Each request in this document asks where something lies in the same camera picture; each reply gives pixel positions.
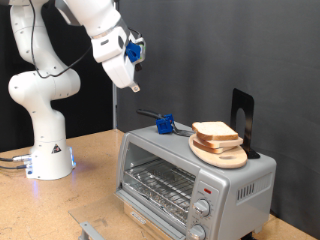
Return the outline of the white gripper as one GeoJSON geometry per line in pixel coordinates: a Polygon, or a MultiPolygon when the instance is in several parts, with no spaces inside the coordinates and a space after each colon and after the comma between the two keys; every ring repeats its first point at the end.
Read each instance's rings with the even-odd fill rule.
{"type": "Polygon", "coordinates": [[[118,26],[107,35],[91,40],[93,56],[118,88],[130,87],[134,93],[140,86],[134,81],[135,71],[142,70],[139,46],[130,30],[118,26]]]}

